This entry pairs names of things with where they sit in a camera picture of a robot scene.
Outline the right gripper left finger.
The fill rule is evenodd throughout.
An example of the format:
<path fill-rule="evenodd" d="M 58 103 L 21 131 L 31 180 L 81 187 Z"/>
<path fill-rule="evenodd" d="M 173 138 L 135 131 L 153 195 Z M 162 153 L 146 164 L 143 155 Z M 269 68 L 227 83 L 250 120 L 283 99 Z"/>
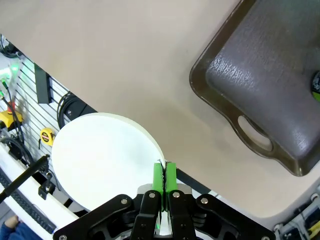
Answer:
<path fill-rule="evenodd" d="M 119 240 L 164 240 L 161 235 L 162 213 L 165 204 L 166 165 L 153 166 L 151 184 L 141 185 L 134 198 L 119 194 L 122 211 L 117 219 Z"/>

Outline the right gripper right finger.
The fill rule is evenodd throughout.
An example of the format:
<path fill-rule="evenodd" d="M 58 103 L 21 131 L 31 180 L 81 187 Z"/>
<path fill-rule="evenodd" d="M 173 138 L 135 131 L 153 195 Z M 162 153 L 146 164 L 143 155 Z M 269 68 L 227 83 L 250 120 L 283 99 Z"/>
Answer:
<path fill-rule="evenodd" d="M 171 233 L 164 236 L 165 240 L 211 240 L 213 238 L 212 219 L 207 210 L 209 193 L 195 198 L 192 188 L 177 183 L 177 167 L 167 162 L 164 167 L 165 210 Z"/>

